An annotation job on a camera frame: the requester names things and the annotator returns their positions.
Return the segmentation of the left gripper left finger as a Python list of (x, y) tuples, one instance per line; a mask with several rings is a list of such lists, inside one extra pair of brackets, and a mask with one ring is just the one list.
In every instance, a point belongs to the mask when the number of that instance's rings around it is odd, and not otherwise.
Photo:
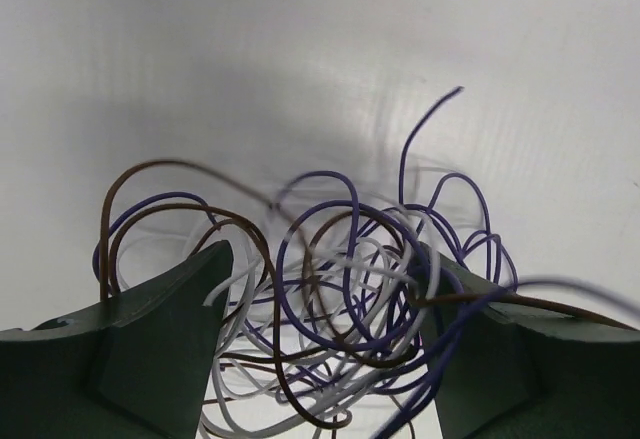
[(216, 242), (105, 302), (1, 333), (4, 438), (193, 438), (230, 277)]

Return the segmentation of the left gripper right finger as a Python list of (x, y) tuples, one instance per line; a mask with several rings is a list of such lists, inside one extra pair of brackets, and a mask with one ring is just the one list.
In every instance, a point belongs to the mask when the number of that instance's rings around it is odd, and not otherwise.
[(466, 320), (435, 397), (445, 438), (636, 438), (639, 332), (521, 298)]

